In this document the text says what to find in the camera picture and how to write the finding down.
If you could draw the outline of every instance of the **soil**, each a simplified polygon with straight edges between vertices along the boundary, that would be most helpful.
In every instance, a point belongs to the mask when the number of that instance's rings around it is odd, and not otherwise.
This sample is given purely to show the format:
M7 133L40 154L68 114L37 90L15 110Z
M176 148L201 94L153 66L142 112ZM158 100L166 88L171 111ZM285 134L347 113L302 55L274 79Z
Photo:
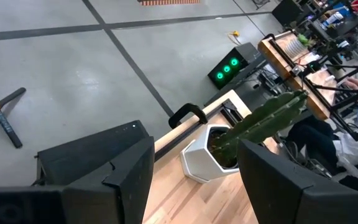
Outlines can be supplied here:
M227 130L222 130L222 129L215 129L215 130L211 130L211 132L209 133L209 138L207 141L207 148L209 151L211 151L211 142L213 139L219 137L221 134L225 133ZM230 161L227 161L226 159L223 158L219 158L219 157L214 157L216 159L216 162L218 162L219 165L221 165L221 167L223 169L234 169L237 168L238 163L237 163L237 158L233 158Z

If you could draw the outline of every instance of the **green led light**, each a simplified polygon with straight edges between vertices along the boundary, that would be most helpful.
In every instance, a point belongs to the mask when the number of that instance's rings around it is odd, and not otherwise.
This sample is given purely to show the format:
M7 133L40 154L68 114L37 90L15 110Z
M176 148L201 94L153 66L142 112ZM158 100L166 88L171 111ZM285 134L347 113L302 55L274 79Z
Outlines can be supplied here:
M222 79L223 78L223 73L218 72L218 74L216 74L216 78L217 79Z
M236 58L232 58L232 59L230 60L230 64L233 65L233 66L236 66L236 65L239 64L239 61L238 61Z
M224 71L224 72L230 72L230 66L225 65L225 66L223 67L223 71Z

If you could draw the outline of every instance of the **green cactus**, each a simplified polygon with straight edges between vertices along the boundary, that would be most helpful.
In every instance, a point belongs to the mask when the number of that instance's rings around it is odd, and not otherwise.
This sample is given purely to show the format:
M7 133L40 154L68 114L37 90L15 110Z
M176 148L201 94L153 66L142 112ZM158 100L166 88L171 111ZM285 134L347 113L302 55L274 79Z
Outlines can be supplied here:
M212 139L211 154L222 166L232 164L236 161L239 139L247 139L258 144L273 136L277 131L289 126L301 113L307 98L306 91L298 90L267 100L228 132Z

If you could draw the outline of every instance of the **tripod leg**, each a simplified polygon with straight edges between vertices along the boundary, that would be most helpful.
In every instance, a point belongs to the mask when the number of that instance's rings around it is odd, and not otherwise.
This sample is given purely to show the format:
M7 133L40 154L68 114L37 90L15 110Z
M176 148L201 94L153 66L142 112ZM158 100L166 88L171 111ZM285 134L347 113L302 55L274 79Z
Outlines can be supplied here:
M21 94L23 94L25 92L25 88L20 88L16 91L14 91L13 93L11 93L10 95L8 95L7 97L3 98L0 100L0 108L2 108L5 104L9 103L10 101L12 101L14 98L20 96Z
M5 133L8 135L9 139L11 139L13 145L18 149L23 146L22 142L20 141L19 137L17 137L16 133L14 132L11 124L7 121L4 114L0 111L0 125L4 129Z

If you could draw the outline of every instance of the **white hexagonal pot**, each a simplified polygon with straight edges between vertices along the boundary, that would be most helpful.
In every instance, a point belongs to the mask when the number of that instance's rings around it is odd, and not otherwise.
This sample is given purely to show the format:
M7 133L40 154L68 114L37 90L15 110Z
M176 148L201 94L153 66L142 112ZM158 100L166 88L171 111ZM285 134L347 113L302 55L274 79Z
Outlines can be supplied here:
M198 139L192 140L192 142L180 153L185 175L202 184L239 171L238 168L222 168L211 153L209 153L207 148L209 133L211 132L211 129L216 128L229 129L230 126L209 124Z

